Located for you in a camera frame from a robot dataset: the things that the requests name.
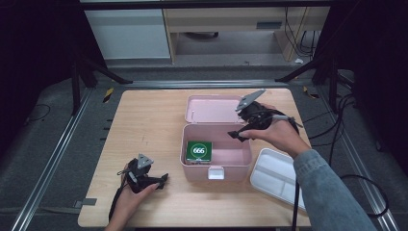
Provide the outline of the white cabinet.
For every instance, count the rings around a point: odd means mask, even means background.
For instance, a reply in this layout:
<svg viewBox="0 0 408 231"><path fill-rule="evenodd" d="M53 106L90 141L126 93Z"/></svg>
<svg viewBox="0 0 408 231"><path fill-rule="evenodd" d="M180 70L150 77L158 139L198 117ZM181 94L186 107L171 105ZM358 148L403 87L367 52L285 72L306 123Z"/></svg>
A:
<svg viewBox="0 0 408 231"><path fill-rule="evenodd" d="M161 10L85 11L105 60L169 58Z"/></svg>

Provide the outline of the grey metal table bracket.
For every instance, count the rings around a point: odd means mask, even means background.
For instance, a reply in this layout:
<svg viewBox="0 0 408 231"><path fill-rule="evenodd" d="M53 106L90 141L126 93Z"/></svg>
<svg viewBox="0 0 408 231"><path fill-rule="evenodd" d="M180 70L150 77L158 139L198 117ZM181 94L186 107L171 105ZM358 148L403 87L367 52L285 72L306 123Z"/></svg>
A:
<svg viewBox="0 0 408 231"><path fill-rule="evenodd" d="M73 204L74 208L81 209L84 205L86 206L94 206L96 204L96 198L84 198L82 200L76 200Z"/></svg>

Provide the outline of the white divided tray insert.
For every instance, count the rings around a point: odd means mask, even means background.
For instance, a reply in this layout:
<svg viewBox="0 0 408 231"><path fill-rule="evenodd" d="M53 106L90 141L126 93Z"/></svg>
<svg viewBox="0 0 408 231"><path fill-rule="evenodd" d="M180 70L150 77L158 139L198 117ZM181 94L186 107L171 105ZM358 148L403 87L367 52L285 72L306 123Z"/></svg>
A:
<svg viewBox="0 0 408 231"><path fill-rule="evenodd" d="M250 176L252 187L294 205L295 172L293 159L270 148L263 148Z"/></svg>

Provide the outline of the aluminium floor rail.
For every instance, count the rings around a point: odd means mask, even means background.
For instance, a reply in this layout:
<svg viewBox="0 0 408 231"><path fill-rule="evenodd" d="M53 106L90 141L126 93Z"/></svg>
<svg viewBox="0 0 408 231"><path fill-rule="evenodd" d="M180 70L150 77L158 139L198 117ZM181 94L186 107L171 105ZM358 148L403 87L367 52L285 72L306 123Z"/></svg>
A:
<svg viewBox="0 0 408 231"><path fill-rule="evenodd" d="M359 184L366 201L370 205L369 215L380 225L381 231L400 231L390 210L389 197L383 188L372 179L369 170L360 158L359 152L347 133L342 119L339 120L337 129L338 132L336 132L336 136L330 146L330 159L333 158L335 143L339 141L350 162L350 166L353 168L353 172L345 174L344 179L353 179Z"/></svg>
<svg viewBox="0 0 408 231"><path fill-rule="evenodd" d="M54 176L62 157L72 139L74 132L89 104L89 99L94 89L85 88L84 95L80 98L80 106L77 112L72 115L60 136L56 147L54 148L46 166L44 167L38 181L36 182L30 196L24 203L24 206L17 214L11 231L26 231L48 186Z"/></svg>
<svg viewBox="0 0 408 231"><path fill-rule="evenodd" d="M126 84L134 89L269 89L286 87L287 83L275 80L163 80L134 81Z"/></svg>

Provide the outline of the pink storage box with lid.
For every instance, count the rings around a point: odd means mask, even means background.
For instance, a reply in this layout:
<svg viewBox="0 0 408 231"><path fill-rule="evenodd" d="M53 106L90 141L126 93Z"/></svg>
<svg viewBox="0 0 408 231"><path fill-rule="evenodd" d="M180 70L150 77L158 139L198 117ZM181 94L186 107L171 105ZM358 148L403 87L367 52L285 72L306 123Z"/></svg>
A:
<svg viewBox="0 0 408 231"><path fill-rule="evenodd" d="M189 181L242 181L246 178L252 162L250 142L228 135L244 127L236 112L240 101L237 95L192 95L188 98L180 163ZM212 161L187 164L188 141L210 141Z"/></svg>

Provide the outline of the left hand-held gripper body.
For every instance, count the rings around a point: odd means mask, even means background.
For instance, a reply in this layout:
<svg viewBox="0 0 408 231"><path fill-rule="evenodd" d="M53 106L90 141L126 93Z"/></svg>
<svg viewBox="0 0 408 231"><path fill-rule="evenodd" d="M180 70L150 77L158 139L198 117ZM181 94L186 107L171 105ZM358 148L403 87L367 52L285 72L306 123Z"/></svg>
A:
<svg viewBox="0 0 408 231"><path fill-rule="evenodd" d="M155 177L148 175L152 164L153 161L141 153L128 163L128 167L123 173L133 193L140 193L148 186L157 184L154 180Z"/></svg>

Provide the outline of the person's left hand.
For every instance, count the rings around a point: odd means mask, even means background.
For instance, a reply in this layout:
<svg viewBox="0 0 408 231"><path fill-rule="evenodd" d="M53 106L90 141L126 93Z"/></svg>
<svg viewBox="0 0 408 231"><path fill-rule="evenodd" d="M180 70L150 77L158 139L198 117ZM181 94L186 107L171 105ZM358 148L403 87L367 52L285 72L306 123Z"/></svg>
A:
<svg viewBox="0 0 408 231"><path fill-rule="evenodd" d="M142 202L158 187L158 184L154 184L141 192L133 193L124 176L121 176L119 187L121 192L117 198L111 219L104 231L123 231Z"/></svg>

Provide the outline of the black metal stand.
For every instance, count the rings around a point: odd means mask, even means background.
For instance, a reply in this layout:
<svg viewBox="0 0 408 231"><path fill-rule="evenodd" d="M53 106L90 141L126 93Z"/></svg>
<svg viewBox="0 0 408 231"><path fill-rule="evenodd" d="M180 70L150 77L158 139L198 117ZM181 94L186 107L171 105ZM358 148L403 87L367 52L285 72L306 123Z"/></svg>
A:
<svg viewBox="0 0 408 231"><path fill-rule="evenodd" d="M307 64L294 70L290 74L276 79L279 83L288 83L298 75L306 72L307 70L314 69L315 74L312 78L312 82L315 85L322 85L326 79L329 80L328 90L328 104L333 112L336 114L337 109L337 81L339 77L338 72L338 60L335 55L319 55L317 58L313 58Z"/></svg>
<svg viewBox="0 0 408 231"><path fill-rule="evenodd" d="M76 55L75 62L71 67L71 86L72 86L72 99L73 99L73 109L72 114L75 116L81 107L81 92L80 92L80 80L83 80L88 88L93 88L96 86L96 77L93 75L93 71L105 75L106 77L114 80L121 85L130 85L132 81L126 80L122 77L111 72L107 67L103 67L84 55Z"/></svg>

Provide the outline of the green and white cardboard box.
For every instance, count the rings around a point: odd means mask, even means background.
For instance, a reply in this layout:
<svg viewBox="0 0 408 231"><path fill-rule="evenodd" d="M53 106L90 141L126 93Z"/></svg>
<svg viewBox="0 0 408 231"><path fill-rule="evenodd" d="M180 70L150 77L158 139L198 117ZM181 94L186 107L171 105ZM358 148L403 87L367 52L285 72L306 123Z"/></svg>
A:
<svg viewBox="0 0 408 231"><path fill-rule="evenodd" d="M188 141L185 161L187 164L209 164L212 161L213 144L210 141Z"/></svg>

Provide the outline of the person's right hand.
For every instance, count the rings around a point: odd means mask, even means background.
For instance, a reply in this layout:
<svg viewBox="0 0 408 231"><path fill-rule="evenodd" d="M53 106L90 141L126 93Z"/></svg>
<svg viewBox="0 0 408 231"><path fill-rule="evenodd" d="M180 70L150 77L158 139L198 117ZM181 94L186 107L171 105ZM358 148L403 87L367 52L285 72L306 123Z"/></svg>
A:
<svg viewBox="0 0 408 231"><path fill-rule="evenodd" d="M311 146L299 136L287 120L274 120L265 130L246 130L240 132L239 136L266 141L286 152L293 159L311 149Z"/></svg>

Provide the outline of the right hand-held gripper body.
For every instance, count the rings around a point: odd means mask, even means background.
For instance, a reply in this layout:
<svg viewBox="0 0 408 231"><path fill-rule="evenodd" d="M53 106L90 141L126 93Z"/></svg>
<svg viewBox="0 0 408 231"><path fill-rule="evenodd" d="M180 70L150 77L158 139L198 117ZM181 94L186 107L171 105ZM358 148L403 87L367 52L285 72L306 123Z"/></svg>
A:
<svg viewBox="0 0 408 231"><path fill-rule="evenodd" d="M244 120L246 125L251 124L254 126L255 129L253 130L265 130L274 120L286 120L297 131L300 125L295 122L293 117L287 116L278 110L267 108L256 101L265 91L265 89L256 90L243 96L236 108L238 117Z"/></svg>

